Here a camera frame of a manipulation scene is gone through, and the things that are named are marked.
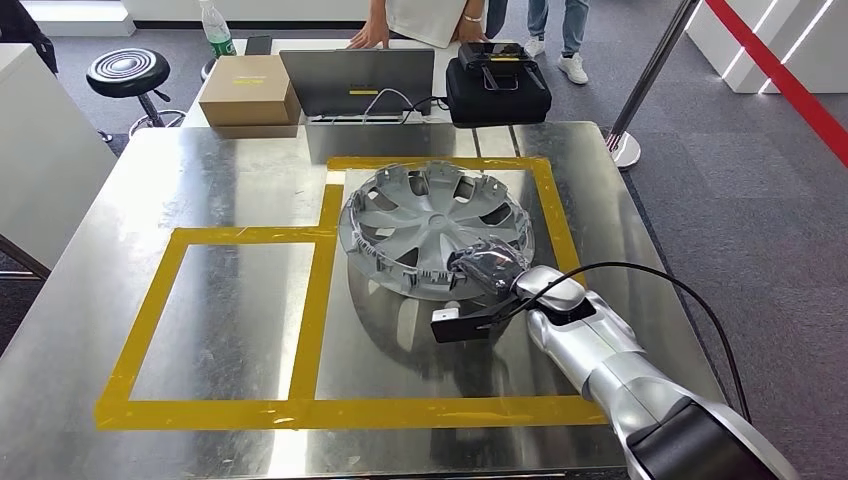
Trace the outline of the person's left hand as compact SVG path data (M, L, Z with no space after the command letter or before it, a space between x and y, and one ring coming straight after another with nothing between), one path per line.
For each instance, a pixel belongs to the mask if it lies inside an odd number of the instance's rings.
M459 43L487 42L480 18L463 16L457 23L452 40Z

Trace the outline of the person's right hand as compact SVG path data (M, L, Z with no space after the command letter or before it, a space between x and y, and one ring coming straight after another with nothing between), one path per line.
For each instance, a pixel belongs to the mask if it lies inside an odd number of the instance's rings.
M369 18L364 26L351 38L349 49L388 48L390 31L385 18Z

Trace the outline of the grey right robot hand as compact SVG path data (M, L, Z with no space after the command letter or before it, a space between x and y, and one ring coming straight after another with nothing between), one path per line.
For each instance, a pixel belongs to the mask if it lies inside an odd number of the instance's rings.
M463 273L487 295L506 299L517 278L530 268L531 261L498 237L478 242L450 254L446 266Z

